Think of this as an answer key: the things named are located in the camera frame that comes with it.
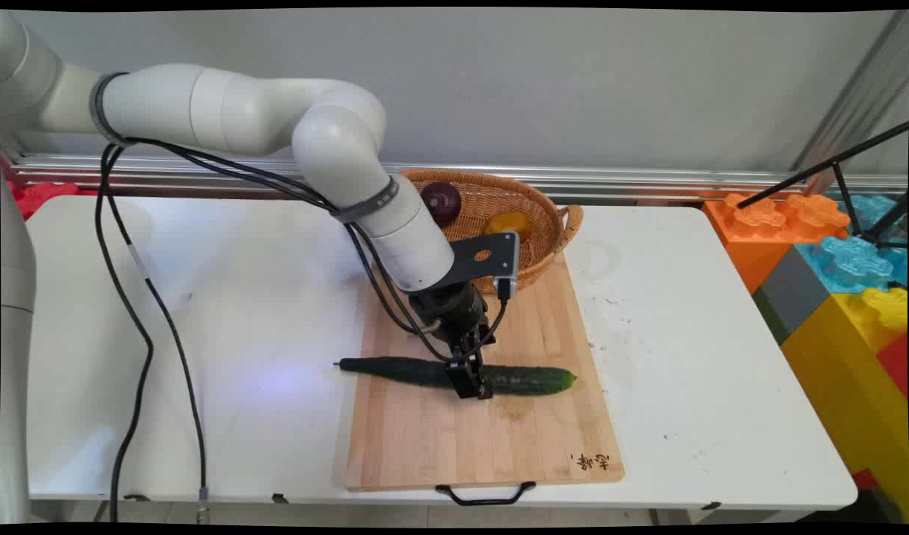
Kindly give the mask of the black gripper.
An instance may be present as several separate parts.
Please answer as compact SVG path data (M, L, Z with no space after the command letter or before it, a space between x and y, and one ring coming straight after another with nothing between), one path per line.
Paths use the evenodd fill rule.
M460 399L493 397L482 373L482 348L494 341L488 305L472 283L448 285L409 294L409 306L421 330L444 343L461 343L461 361L448 363L448 379Z

